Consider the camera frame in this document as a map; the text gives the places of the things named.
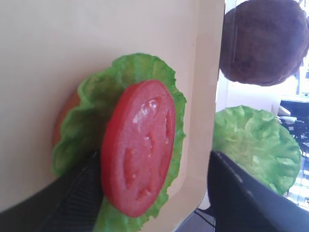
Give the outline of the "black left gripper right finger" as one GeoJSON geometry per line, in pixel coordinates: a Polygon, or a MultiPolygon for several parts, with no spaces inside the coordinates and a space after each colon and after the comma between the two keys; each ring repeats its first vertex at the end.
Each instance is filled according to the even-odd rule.
{"type": "Polygon", "coordinates": [[[309,213],[212,151],[208,194],[217,232],[307,232],[309,213]]]}

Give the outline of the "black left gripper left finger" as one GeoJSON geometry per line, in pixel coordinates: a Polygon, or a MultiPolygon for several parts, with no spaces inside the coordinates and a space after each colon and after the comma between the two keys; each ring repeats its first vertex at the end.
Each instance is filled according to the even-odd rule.
{"type": "Polygon", "coordinates": [[[101,206],[100,154],[92,152],[55,182],[1,212],[2,232],[91,232],[101,206]]]}

